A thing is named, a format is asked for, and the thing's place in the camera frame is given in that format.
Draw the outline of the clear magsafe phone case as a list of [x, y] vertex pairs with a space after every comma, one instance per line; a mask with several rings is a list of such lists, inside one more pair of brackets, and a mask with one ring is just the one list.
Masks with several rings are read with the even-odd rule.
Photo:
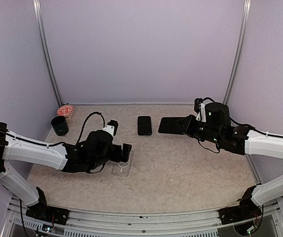
[[129, 176], [132, 162], [134, 159], [134, 151], [131, 151], [127, 162], [113, 163], [112, 174], [117, 177], [127, 178]]

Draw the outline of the black phone with silver edge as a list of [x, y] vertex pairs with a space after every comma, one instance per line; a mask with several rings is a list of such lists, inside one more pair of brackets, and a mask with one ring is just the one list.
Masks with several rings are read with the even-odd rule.
[[137, 119], [137, 134], [139, 136], [152, 135], [152, 122], [150, 116], [139, 116]]

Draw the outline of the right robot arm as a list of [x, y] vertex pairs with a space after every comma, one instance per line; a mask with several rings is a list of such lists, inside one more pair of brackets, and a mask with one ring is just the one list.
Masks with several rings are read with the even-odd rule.
[[[176, 121], [177, 128], [199, 142], [209, 141], [217, 150], [237, 155], [262, 155], [283, 159], [283, 135], [262, 132], [249, 124], [233, 121], [227, 105], [218, 102], [205, 104], [197, 100], [195, 115]], [[256, 206], [283, 197], [283, 175], [262, 185], [248, 188], [236, 208], [236, 215], [246, 219]]]

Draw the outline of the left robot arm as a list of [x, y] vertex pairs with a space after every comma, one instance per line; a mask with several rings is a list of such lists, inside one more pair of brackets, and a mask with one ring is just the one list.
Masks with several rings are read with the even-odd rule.
[[89, 133], [86, 140], [76, 144], [59, 142], [50, 144], [37, 140], [28, 140], [7, 130], [0, 122], [0, 184], [19, 197], [41, 219], [52, 215], [44, 192], [30, 185], [10, 164], [10, 161], [24, 161], [40, 164], [67, 173], [94, 173], [109, 161], [128, 162], [131, 144], [113, 143], [117, 128], [107, 124], [101, 130]]

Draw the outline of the red white patterned bowl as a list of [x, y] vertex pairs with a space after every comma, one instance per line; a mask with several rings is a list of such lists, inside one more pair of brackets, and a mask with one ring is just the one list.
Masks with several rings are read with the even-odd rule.
[[63, 105], [58, 108], [57, 115], [63, 116], [65, 119], [70, 119], [74, 113], [74, 106], [70, 104]]

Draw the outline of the black cup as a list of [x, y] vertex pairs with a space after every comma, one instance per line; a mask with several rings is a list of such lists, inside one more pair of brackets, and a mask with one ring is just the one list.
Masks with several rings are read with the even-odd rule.
[[57, 136], [65, 136], [69, 132], [68, 124], [64, 116], [56, 116], [50, 123]]

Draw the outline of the front aluminium rail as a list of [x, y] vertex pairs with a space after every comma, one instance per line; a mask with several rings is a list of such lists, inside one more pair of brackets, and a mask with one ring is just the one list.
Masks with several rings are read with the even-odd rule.
[[217, 209], [172, 213], [112, 213], [71, 208], [65, 225], [25, 215], [13, 197], [1, 237], [283, 237], [283, 217], [273, 201], [252, 219], [224, 224]]

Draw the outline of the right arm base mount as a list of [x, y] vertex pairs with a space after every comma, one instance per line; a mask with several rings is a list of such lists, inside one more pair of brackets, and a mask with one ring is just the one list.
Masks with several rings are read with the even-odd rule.
[[218, 213], [222, 225], [240, 222], [262, 215], [260, 207], [249, 207], [247, 205], [237, 205], [221, 208], [218, 210]]

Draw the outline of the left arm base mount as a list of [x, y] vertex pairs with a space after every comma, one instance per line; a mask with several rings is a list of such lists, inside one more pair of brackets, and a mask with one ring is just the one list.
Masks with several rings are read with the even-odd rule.
[[52, 224], [58, 224], [65, 226], [69, 218], [70, 211], [64, 208], [48, 206], [46, 209], [30, 209], [26, 211], [28, 217], [34, 219], [45, 221]]

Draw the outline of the right aluminium frame post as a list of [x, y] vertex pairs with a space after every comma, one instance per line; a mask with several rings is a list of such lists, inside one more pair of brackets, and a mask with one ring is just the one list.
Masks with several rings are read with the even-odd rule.
[[225, 105], [229, 104], [230, 98], [234, 90], [234, 85], [235, 85], [235, 81], [237, 78], [239, 64], [240, 64], [241, 56], [243, 53], [243, 46], [244, 46], [245, 36], [247, 32], [247, 25], [248, 25], [248, 20], [249, 20], [249, 15], [250, 15], [250, 9], [251, 9], [251, 0], [244, 0], [242, 20], [241, 20], [241, 25], [240, 25], [240, 30], [239, 30], [237, 47], [235, 51], [232, 69], [230, 72], [229, 81], [228, 81], [226, 92], [225, 92], [224, 99], [223, 99], [223, 104]]

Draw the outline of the aluminium frame post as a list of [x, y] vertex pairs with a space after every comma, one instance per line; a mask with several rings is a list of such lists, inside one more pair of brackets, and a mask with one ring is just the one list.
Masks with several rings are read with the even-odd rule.
[[230, 72], [229, 81], [228, 81], [226, 92], [225, 92], [224, 99], [223, 99], [223, 104], [225, 105], [229, 104], [230, 98], [234, 90], [234, 85], [235, 85], [235, 81], [237, 78], [239, 64], [240, 64], [241, 56], [243, 53], [243, 46], [244, 46], [245, 36], [247, 32], [247, 25], [248, 25], [248, 20], [249, 20], [249, 15], [250, 15], [250, 9], [251, 9], [251, 0], [244, 0], [242, 20], [241, 20], [241, 25], [240, 25], [240, 30], [239, 30], [237, 47], [235, 51], [232, 69]]
[[40, 0], [33, 0], [33, 8], [34, 8], [34, 14], [36, 18], [36, 24], [38, 28], [38, 33], [40, 37], [40, 44], [42, 48], [42, 53], [45, 61], [45, 67], [48, 72], [50, 85], [52, 87], [54, 98], [57, 103], [58, 107], [61, 107], [64, 103], [62, 100], [62, 96], [59, 90], [59, 86], [54, 74], [52, 60], [49, 53], [49, 48], [46, 40], [46, 34], [45, 34], [45, 27], [44, 27], [44, 21], [42, 16], [42, 10], [41, 10], [41, 2]]

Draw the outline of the left aluminium frame post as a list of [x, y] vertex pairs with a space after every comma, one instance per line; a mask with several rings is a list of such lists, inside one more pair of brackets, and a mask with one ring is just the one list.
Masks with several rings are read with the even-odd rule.
[[52, 87], [54, 98], [57, 103], [58, 107], [61, 107], [64, 103], [62, 100], [62, 96], [59, 90], [59, 86], [54, 74], [52, 60], [49, 53], [49, 48], [46, 40], [46, 34], [45, 34], [45, 27], [44, 27], [44, 21], [42, 16], [42, 10], [41, 10], [41, 2], [40, 0], [33, 0], [33, 8], [34, 8], [34, 14], [36, 18], [36, 24], [38, 28], [38, 33], [40, 37], [40, 44], [42, 48], [42, 53], [45, 61], [45, 67], [48, 72], [50, 85]]

